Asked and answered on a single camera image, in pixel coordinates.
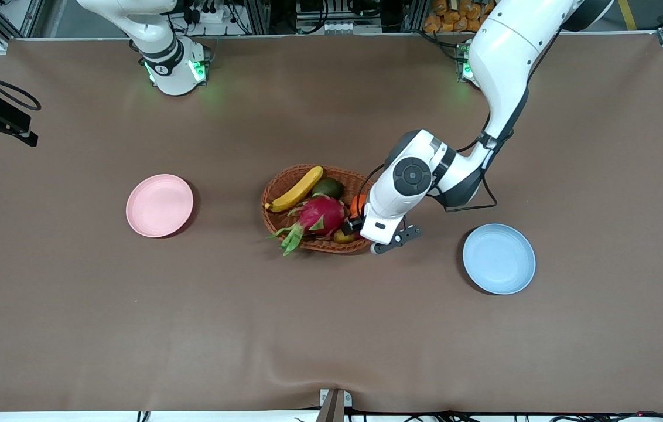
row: banana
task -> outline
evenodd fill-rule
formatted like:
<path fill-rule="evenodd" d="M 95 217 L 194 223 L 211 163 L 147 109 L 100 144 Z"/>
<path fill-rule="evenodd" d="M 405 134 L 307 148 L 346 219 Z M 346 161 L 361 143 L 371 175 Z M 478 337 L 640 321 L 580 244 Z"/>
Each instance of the banana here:
<path fill-rule="evenodd" d="M 305 173 L 305 176 L 300 179 L 290 190 L 287 190 L 284 195 L 272 201 L 272 203 L 265 203 L 264 209 L 268 209 L 273 213 L 282 213 L 288 209 L 294 207 L 299 203 L 305 195 L 308 195 L 313 185 L 321 180 L 321 176 L 324 174 L 324 169 L 321 166 L 315 166 L 310 169 L 308 173 Z"/>

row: blue plate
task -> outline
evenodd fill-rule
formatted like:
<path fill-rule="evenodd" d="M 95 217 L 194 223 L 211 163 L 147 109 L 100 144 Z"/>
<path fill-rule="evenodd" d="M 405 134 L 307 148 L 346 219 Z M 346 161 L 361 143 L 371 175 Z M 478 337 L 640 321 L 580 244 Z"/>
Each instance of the blue plate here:
<path fill-rule="evenodd" d="M 467 237 L 462 253 L 470 278 L 493 294 L 514 294 L 535 275 L 535 252 L 522 233 L 503 224 L 485 224 Z"/>

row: wicker basket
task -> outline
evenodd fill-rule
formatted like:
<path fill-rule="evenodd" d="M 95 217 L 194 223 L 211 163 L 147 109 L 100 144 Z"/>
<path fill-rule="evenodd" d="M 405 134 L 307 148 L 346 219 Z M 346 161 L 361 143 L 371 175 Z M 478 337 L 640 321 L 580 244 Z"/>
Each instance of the wicker basket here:
<path fill-rule="evenodd" d="M 289 227 L 298 221 L 298 217 L 287 216 L 287 213 L 270 213 L 264 209 L 264 204 L 272 202 L 276 198 L 283 195 L 287 190 L 293 187 L 311 168 L 316 165 L 296 165 L 291 168 L 286 168 L 273 178 L 264 188 L 264 194 L 261 195 L 261 214 L 264 217 L 264 224 L 270 233 L 275 233 L 283 227 Z M 331 177 L 339 180 L 344 185 L 344 195 L 342 195 L 342 202 L 347 206 L 353 200 L 355 195 L 358 195 L 360 186 L 365 181 L 365 176 L 347 171 L 335 166 L 324 166 L 324 177 Z M 368 181 L 363 187 L 363 193 L 367 194 L 371 190 L 372 182 Z M 280 235 L 279 239 L 283 240 L 285 235 Z M 301 248 L 311 249 L 313 251 L 330 252 L 332 254 L 348 254 L 362 249 L 370 248 L 371 241 L 367 239 L 356 240 L 346 245 L 340 245 L 329 239 L 316 239 L 313 237 L 306 237 L 300 243 Z"/>

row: white robot link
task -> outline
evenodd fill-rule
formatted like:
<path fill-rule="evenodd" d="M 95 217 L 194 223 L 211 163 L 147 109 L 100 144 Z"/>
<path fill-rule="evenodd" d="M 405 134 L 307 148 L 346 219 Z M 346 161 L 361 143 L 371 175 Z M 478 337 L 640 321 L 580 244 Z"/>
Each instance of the white robot link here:
<path fill-rule="evenodd" d="M 613 0 L 502 0 L 470 45 L 470 66 L 490 108 L 487 124 L 465 157 L 425 130 L 399 140 L 367 195 L 361 235 L 380 254 L 420 235 L 399 229 L 405 214 L 426 195 L 445 209 L 474 197 L 484 173 L 513 134 L 529 96 L 535 63 L 561 29 L 580 31 L 597 21 Z"/>
<path fill-rule="evenodd" d="M 176 37 L 167 13 L 178 0 L 77 0 L 119 27 L 144 57 L 149 79 L 169 96 L 182 96 L 206 83 L 209 49 L 188 37 Z"/>

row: table surface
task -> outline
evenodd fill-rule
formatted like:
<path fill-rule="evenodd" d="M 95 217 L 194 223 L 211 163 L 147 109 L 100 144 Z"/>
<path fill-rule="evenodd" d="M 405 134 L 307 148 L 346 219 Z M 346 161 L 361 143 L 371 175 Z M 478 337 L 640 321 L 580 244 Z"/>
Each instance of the table surface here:
<path fill-rule="evenodd" d="M 264 185 L 301 162 L 367 173 L 406 131 L 468 144 L 481 94 L 417 37 L 223 40 L 168 98 L 122 42 L 13 42 L 39 146 L 0 136 L 0 410 L 663 411 L 663 49 L 562 36 L 488 176 L 498 208 L 409 215 L 384 256 L 281 257 Z M 124 214 L 148 176 L 199 211 L 165 240 Z M 477 200 L 487 201 L 484 193 Z M 466 281 L 489 222 L 532 242 L 510 297 Z"/>

